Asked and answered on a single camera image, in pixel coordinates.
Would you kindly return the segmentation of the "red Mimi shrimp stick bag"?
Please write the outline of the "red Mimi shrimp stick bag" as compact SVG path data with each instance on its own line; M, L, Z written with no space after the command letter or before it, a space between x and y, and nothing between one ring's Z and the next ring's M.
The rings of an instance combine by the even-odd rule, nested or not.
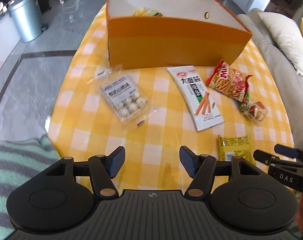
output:
M248 79L251 76L231 68L224 59L221 59L205 85L243 103L248 93Z

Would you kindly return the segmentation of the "yellow instant noodle packet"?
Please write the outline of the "yellow instant noodle packet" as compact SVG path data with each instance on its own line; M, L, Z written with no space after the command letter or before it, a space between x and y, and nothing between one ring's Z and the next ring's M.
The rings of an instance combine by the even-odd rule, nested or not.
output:
M250 136L226 138L218 135L219 160L231 161L232 157L242 157L256 165L253 158Z

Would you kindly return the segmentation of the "orange storage box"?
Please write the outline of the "orange storage box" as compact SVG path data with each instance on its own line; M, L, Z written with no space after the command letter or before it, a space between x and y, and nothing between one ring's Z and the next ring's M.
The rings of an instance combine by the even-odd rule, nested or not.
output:
M218 0L107 0L106 17L109 62L124 69L232 64L252 36Z

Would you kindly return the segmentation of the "grey sofa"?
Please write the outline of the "grey sofa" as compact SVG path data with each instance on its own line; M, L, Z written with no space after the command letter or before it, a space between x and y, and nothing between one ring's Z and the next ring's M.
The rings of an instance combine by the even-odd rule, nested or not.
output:
M303 147L303 76L277 47L270 32L259 18L260 9L237 17L252 32L252 40L266 62L284 103L296 147Z

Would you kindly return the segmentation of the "white cushion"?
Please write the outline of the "white cushion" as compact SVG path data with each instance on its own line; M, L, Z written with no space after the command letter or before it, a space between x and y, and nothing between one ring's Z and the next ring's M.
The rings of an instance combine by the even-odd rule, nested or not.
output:
M303 36L296 22L274 12L259 12L258 16L296 73L303 76Z

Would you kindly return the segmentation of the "white spicy gluten strip packet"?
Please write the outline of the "white spicy gluten strip packet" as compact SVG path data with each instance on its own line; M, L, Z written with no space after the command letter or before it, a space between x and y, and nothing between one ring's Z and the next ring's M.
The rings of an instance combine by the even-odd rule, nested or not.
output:
M167 71L179 88L198 132L224 122L194 66L168 67Z

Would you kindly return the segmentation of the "yellow checkered tablecloth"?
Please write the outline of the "yellow checkered tablecloth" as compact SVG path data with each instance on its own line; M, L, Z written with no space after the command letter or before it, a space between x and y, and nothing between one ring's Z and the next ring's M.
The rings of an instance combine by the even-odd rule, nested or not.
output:
M95 16L73 57L53 110L49 138L59 154L76 161L126 149L126 161L114 180L122 189L181 189L190 178L179 161L179 148L218 155L217 137L249 135L253 150L273 152L275 144L293 146L288 116L274 79L255 44L247 43L232 67L250 74L253 101L267 108L262 122L243 116L235 100L210 90L224 118L222 124L197 132L173 78L164 68L133 70L130 76L155 110L140 126L122 123L101 97L94 74L108 64L104 9Z

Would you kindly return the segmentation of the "green striped rug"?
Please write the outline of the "green striped rug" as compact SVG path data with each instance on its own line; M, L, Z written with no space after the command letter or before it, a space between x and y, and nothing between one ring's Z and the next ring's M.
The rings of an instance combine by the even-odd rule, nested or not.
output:
M0 239L14 231L6 209L11 192L59 159L47 135L23 141L0 141Z

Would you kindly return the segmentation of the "clear white ball candy pack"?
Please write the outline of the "clear white ball candy pack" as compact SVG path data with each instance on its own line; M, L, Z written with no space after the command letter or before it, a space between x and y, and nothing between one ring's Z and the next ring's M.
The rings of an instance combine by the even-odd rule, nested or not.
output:
M122 65L98 68L88 84L97 87L109 109L126 129L141 127L157 111L145 91Z

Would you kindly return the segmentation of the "yellow green snack packet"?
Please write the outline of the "yellow green snack packet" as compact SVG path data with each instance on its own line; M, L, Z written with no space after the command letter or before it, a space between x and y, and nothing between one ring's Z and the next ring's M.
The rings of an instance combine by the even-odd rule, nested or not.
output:
M163 13L149 8L139 8L133 14L133 17L162 17Z

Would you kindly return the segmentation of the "silver trash bin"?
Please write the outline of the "silver trash bin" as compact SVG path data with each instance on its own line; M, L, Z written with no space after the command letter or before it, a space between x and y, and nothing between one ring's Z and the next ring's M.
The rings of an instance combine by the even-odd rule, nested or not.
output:
M8 9L23 42L33 41L45 30L38 0L13 0Z

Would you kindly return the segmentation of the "green red candy packet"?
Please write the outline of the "green red candy packet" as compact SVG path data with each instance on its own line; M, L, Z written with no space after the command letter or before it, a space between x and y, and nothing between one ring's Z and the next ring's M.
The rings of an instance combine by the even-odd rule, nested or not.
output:
M250 108L250 94L247 92L247 94L244 96L244 99L242 102L238 102L239 110L241 112L246 112Z

